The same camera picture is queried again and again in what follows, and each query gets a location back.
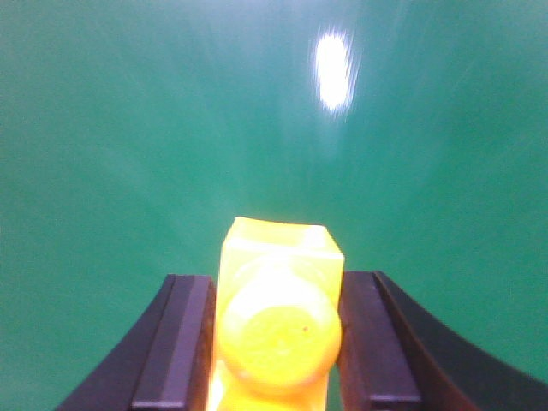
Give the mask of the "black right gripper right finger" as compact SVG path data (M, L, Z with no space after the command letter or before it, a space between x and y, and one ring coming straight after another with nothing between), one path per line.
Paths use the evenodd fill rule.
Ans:
M381 271L347 271L337 361L346 410L545 410L547 385L432 316Z

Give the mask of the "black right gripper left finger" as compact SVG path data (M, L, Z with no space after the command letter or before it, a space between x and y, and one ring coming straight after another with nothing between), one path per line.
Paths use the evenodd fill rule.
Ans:
M58 409L205 409L215 298L208 276L168 275L134 326Z

